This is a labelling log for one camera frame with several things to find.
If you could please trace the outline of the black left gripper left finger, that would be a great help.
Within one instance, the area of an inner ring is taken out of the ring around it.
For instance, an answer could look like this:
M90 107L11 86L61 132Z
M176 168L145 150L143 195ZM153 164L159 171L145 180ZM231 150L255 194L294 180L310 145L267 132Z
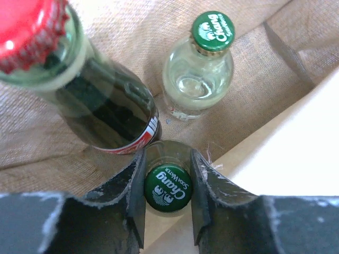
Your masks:
M146 152L77 197L1 193L1 253L139 253L144 246Z

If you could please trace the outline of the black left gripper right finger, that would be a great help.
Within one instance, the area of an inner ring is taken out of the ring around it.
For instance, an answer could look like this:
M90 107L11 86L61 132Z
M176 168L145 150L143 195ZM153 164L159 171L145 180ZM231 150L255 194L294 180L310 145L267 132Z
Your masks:
M255 195L190 154L200 253L338 253L338 197Z

